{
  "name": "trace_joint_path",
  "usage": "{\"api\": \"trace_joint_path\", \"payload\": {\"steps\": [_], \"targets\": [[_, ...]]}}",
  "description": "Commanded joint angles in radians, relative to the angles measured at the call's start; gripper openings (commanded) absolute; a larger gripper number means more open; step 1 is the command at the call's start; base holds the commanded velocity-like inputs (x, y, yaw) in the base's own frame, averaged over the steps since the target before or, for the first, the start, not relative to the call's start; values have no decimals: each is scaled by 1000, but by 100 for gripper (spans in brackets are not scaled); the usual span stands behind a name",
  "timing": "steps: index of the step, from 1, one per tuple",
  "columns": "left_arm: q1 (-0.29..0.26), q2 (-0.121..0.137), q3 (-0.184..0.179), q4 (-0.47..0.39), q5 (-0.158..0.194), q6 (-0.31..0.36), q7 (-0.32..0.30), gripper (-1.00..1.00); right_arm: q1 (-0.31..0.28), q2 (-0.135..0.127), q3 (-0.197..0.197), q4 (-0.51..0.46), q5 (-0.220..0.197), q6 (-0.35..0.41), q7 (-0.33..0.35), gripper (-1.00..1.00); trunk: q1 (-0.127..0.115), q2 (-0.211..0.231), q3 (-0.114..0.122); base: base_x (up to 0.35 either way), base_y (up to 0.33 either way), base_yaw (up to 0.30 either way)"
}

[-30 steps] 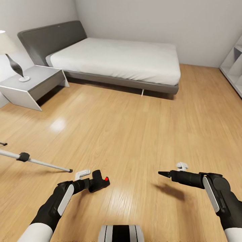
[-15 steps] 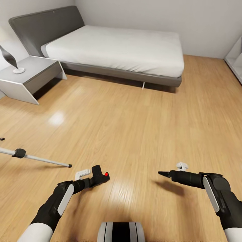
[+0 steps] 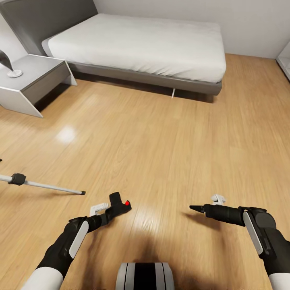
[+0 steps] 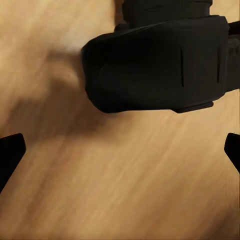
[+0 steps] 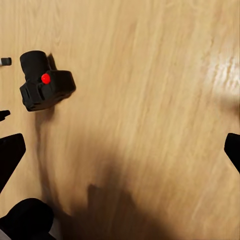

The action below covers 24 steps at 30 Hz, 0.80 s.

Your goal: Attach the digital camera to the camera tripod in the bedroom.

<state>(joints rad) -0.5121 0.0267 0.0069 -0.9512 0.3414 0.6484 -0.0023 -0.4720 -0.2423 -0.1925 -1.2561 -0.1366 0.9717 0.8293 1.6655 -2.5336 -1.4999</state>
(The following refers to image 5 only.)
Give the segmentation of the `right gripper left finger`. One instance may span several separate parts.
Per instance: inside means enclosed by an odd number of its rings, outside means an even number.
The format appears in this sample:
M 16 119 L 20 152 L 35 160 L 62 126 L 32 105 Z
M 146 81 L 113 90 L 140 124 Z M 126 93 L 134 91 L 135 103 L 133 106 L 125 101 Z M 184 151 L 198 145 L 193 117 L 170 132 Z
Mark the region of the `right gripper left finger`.
M 22 133 L 0 138 L 0 193 L 26 152 Z

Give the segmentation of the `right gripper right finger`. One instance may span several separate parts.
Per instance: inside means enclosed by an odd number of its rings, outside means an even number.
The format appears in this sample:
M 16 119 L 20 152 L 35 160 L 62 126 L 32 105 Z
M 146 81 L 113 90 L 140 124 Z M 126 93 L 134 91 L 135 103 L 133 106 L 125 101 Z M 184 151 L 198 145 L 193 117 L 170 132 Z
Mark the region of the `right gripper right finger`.
M 224 151 L 240 173 L 240 135 L 228 133 Z

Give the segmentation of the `digital camera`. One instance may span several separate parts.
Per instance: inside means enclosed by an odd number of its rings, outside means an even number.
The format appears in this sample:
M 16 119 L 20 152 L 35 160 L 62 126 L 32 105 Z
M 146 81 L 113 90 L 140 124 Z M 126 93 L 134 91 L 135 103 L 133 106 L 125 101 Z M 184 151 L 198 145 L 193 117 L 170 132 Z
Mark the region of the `digital camera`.
M 74 91 L 70 72 L 51 70 L 43 51 L 29 51 L 20 57 L 20 62 L 26 79 L 20 91 L 28 112 L 50 108 Z

